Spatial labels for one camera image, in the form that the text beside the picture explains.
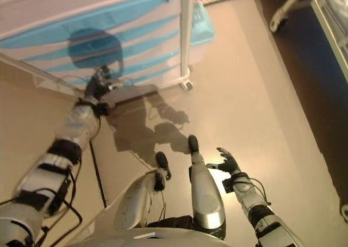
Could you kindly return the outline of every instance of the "black strap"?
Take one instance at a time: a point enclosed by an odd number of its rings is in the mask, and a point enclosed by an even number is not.
[[[91,102],[83,101],[81,99],[76,102],[75,106],[90,106],[96,118],[100,118],[102,115],[108,115],[110,109],[109,104],[107,103],[98,103],[95,105]]]

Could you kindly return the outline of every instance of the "robot leg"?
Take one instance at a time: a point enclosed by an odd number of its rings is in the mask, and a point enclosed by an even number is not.
[[[156,154],[159,168],[135,180],[127,189],[115,216],[117,230],[129,230],[147,225],[152,195],[165,188],[165,180],[171,178],[168,162],[162,152]]]
[[[195,227],[198,231],[224,238],[225,208],[220,192],[199,153],[197,138],[190,135],[188,142],[192,160],[189,174]]]

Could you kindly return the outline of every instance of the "wire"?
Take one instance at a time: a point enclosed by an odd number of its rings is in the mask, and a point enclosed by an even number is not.
[[[145,164],[142,160],[140,160],[140,158],[133,151],[128,150],[128,152],[130,152],[135,157],[135,159],[137,159],[143,166],[148,168],[148,170],[152,171],[152,169],[148,167],[147,164]]]
[[[12,202],[12,201],[14,201],[14,200],[17,200],[19,197],[20,197],[20,196],[16,196],[16,197],[13,197],[13,198],[11,198],[11,199],[9,199],[9,200],[6,200],[6,201],[4,201],[4,202],[0,202],[0,206],[1,206],[1,205],[5,205],[5,204],[8,203],[8,202]]]
[[[267,202],[268,205],[271,205],[271,203],[268,202],[266,195],[261,191],[261,189],[258,186],[256,186],[252,182],[244,182],[244,181],[235,181],[235,182],[233,182],[233,184],[236,184],[236,183],[238,183],[238,184],[249,184],[249,185],[254,186],[261,193],[261,196],[265,200],[265,202]]]
[[[162,195],[163,208],[162,208],[161,214],[159,215],[158,221],[161,220],[162,214],[163,214],[163,219],[165,219],[165,212],[167,210],[167,203],[164,201],[163,191],[161,191],[161,195]]]
[[[97,130],[96,134],[91,138],[91,141],[93,141],[93,140],[97,137],[97,135],[99,134],[99,131],[100,131],[101,127],[102,127],[102,122],[101,122],[101,118],[99,117],[99,126],[98,126],[98,130]]]
[[[265,198],[266,202],[267,202],[269,205],[271,205],[271,203],[267,201],[266,190],[265,190],[265,187],[263,186],[263,184],[262,184],[259,180],[255,179],[255,178],[250,178],[250,180],[254,180],[254,181],[256,181],[258,184],[261,185],[262,191],[263,191],[263,195],[265,196],[264,198]]]
[[[72,175],[71,175],[71,177],[72,177],[73,186],[74,186],[75,192],[76,192],[76,182],[75,182],[75,179],[73,178]],[[40,188],[40,189],[37,189],[37,190],[35,190],[35,191],[33,191],[33,192],[36,193],[36,192],[42,191],[42,190],[49,191],[49,192],[53,193],[53,194],[56,195],[56,196],[58,195],[54,190],[52,190],[52,189],[50,189],[50,188]],[[51,244],[49,247],[54,247],[54,246],[56,246],[61,240],[63,240],[63,239],[64,239],[66,236],[68,236],[72,231],[74,231],[78,226],[80,226],[81,223],[82,223],[82,221],[83,221],[82,216],[79,214],[79,212],[78,212],[74,207],[72,207],[72,205],[71,205],[69,202],[67,202],[65,199],[62,199],[62,201],[63,201],[63,203],[68,207],[68,210],[70,209],[70,210],[77,216],[79,222],[78,222],[78,224],[75,225],[73,228],[71,228],[71,229],[69,229],[68,231],[66,231],[61,237],[59,237],[59,238],[58,238],[53,244]],[[66,214],[66,212],[65,212],[64,214],[62,214],[62,215],[58,218],[58,220],[60,220],[65,214]],[[55,221],[55,223],[48,229],[48,231],[46,232],[46,235],[49,233],[49,231],[52,229],[52,227],[58,223],[58,220]]]
[[[82,166],[82,161],[79,161],[79,167],[77,169],[77,172],[76,172],[76,176],[75,176],[75,181],[77,181],[77,178],[80,174],[80,171],[81,171],[81,166]],[[57,211],[54,215],[50,216],[50,217],[56,217],[57,215],[60,215],[62,212],[66,211],[67,210],[67,207],[64,207],[62,208],[61,210]]]
[[[38,240],[38,242],[35,244],[35,247],[40,247],[42,245],[42,243],[44,242],[45,238],[47,237],[48,233],[50,232],[50,230],[52,228],[55,227],[55,225],[61,221],[61,219],[66,215],[66,213],[69,211],[69,209],[71,209],[71,205],[72,205],[72,202],[74,201],[75,199],[75,195],[76,195],[76,180],[78,178],[78,175],[80,173],[80,170],[81,170],[81,164],[82,162],[80,161],[80,165],[79,165],[79,168],[77,170],[77,173],[76,173],[76,178],[74,178],[74,176],[72,175],[72,172],[69,173],[70,175],[70,178],[71,178],[71,181],[72,181],[72,184],[73,184],[73,187],[72,187],[72,192],[71,192],[71,198],[70,198],[70,201],[69,201],[69,205],[66,205],[66,208],[62,209],[59,213],[63,213],[49,228],[46,227],[46,230],[44,231],[44,234],[43,236]]]

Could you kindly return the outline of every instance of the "wheel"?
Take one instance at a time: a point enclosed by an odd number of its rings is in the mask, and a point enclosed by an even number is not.
[[[189,136],[189,149],[190,149],[191,155],[193,155],[194,153],[198,153],[200,151],[198,140],[194,135]]]
[[[348,203],[341,206],[341,215],[346,223],[348,223]]]
[[[285,25],[288,23],[288,18],[283,18],[280,21],[276,21],[274,19],[271,20],[270,30],[272,33],[279,32]]]
[[[187,80],[183,83],[180,84],[180,86],[185,90],[185,91],[191,91],[194,88],[194,85],[192,84],[191,81]]]

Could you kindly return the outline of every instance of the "white leg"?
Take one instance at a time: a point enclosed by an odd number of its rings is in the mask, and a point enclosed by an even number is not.
[[[279,30],[279,26],[287,18],[289,10],[298,2],[299,0],[287,0],[273,15],[270,22],[270,30],[274,33]]]

